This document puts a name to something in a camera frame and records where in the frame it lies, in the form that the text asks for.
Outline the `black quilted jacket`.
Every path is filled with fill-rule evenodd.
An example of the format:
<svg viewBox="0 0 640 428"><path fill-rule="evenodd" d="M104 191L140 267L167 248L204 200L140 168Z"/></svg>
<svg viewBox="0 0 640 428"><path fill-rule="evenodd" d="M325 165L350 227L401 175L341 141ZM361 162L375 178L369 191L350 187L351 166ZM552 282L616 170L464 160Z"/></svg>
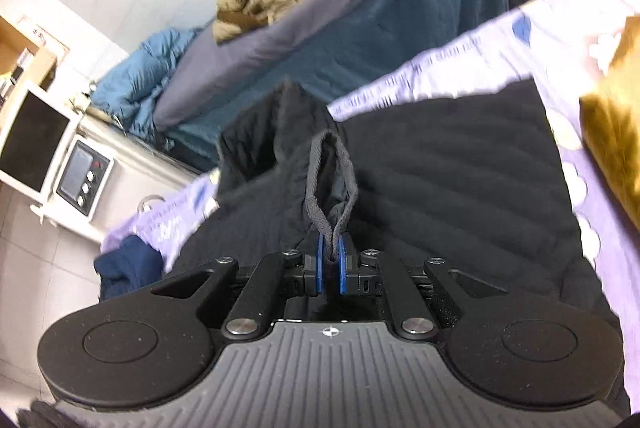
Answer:
<svg viewBox="0 0 640 428"><path fill-rule="evenodd" d="M637 425L533 81L343 122L283 84L218 165L169 278L215 350L179 425Z"/></svg>

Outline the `navy blue garment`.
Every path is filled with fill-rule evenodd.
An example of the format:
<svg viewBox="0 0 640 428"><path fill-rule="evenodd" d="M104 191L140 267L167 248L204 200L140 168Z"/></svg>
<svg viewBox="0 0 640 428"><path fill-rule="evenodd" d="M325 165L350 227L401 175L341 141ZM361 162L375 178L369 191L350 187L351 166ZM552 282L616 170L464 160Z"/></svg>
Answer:
<svg viewBox="0 0 640 428"><path fill-rule="evenodd" d="M153 247L129 235L118 248L99 255L93 267L100 278L99 300L105 301L159 281L164 261Z"/></svg>

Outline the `white control panel device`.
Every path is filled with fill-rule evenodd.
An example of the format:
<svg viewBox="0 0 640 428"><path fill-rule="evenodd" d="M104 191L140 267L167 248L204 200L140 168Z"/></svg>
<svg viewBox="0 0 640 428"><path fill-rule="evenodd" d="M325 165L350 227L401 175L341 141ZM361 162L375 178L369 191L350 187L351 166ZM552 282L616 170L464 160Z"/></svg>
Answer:
<svg viewBox="0 0 640 428"><path fill-rule="evenodd" d="M76 135L54 185L55 194L90 221L113 167L114 159L100 144Z"/></svg>

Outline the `white framed dark monitor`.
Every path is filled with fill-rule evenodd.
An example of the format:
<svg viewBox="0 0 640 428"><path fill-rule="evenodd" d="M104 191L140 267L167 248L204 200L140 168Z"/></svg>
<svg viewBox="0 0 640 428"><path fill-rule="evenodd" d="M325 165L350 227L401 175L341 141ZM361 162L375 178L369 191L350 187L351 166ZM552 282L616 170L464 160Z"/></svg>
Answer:
<svg viewBox="0 0 640 428"><path fill-rule="evenodd" d="M46 203L79 121L39 85L18 82L1 108L1 182Z"/></svg>

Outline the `golden yellow blanket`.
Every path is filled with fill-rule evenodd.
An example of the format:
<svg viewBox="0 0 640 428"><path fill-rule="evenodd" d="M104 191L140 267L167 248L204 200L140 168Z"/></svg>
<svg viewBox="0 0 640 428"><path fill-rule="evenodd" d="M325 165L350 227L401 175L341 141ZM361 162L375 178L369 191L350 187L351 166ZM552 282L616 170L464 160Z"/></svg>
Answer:
<svg viewBox="0 0 640 428"><path fill-rule="evenodd" d="M608 72L579 99L582 138L608 187L639 223L639 17L626 18Z"/></svg>

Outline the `lavender printed bed sheet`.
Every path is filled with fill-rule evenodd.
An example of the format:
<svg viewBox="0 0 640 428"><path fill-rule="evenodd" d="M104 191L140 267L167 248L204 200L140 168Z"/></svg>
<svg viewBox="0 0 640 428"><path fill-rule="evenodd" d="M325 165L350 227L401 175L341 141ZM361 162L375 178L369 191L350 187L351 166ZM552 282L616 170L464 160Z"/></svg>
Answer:
<svg viewBox="0 0 640 428"><path fill-rule="evenodd" d="M338 235L411 265L442 257L632 332L639 236L580 128L579 99L616 47L624 0L535 0L335 102L285 82L218 139L200 177L107 237L136 235L163 276L221 255L253 265Z"/></svg>

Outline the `wooden bookshelf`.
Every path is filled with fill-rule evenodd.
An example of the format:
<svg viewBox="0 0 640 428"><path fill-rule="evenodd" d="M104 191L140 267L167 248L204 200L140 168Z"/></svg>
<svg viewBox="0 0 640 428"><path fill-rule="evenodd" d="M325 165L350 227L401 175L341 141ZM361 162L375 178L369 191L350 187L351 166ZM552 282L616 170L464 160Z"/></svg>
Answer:
<svg viewBox="0 0 640 428"><path fill-rule="evenodd" d="M47 91L53 83L58 60L43 45L35 44L20 30L1 18L1 102L14 86L32 81Z"/></svg>

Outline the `grey purple blanket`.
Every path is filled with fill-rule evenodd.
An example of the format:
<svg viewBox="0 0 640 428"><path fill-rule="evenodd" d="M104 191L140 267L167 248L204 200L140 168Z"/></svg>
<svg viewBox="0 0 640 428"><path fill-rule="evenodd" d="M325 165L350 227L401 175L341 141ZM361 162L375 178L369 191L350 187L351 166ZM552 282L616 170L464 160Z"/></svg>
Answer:
<svg viewBox="0 0 640 428"><path fill-rule="evenodd" d="M207 27L186 48L158 99L153 123L164 132L196 115L212 97L282 58L362 0L303 0L269 27L218 44Z"/></svg>

